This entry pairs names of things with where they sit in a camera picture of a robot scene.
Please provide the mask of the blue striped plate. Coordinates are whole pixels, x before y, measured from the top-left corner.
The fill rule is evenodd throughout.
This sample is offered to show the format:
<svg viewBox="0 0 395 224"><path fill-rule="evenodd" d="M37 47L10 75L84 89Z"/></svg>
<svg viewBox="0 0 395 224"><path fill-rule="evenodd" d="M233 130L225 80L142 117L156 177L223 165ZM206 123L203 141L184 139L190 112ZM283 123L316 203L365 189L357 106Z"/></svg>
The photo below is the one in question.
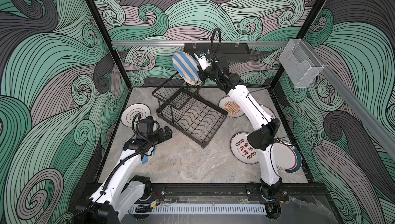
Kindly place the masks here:
<svg viewBox="0 0 395 224"><path fill-rule="evenodd" d="M147 141L144 139L137 138L137 135L134 137L130 138L128 140L128 148L135 150L135 151L140 151L145 148L147 145ZM156 152L156 146L152 146L149 150L147 150L145 153L141 154L141 165L144 165L148 163L149 160L151 160Z"/></svg>
<svg viewBox="0 0 395 224"><path fill-rule="evenodd" d="M185 79L190 81L198 81L199 68L197 61L186 52L176 52L172 57L174 68Z"/></svg>

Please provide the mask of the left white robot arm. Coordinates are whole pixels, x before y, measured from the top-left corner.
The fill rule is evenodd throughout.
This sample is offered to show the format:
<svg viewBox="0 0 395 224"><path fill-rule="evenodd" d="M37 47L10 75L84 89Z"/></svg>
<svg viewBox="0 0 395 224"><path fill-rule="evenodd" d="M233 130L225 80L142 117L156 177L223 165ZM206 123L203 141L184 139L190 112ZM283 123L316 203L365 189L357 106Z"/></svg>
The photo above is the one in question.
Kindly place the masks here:
<svg viewBox="0 0 395 224"><path fill-rule="evenodd" d="M119 224L127 215L144 215L155 210L162 199L152 191L151 180L133 172L149 151L172 138L169 127L139 125L125 142L119 158L106 180L74 210L72 224Z"/></svg>

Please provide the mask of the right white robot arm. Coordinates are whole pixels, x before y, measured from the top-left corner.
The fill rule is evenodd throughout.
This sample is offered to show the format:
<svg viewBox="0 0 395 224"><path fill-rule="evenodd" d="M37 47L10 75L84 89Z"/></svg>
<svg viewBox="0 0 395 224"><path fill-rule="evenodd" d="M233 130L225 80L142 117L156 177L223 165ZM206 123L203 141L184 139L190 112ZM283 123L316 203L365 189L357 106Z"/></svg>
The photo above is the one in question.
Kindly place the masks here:
<svg viewBox="0 0 395 224"><path fill-rule="evenodd" d="M217 86L231 97L250 121L253 132L247 136L249 144L256 150L261 169L261 186L266 198L274 198L282 187L273 152L275 136L280 127L278 118L273 119L253 98L248 87L235 73L225 73L217 58L196 57L198 73L214 81Z"/></svg>

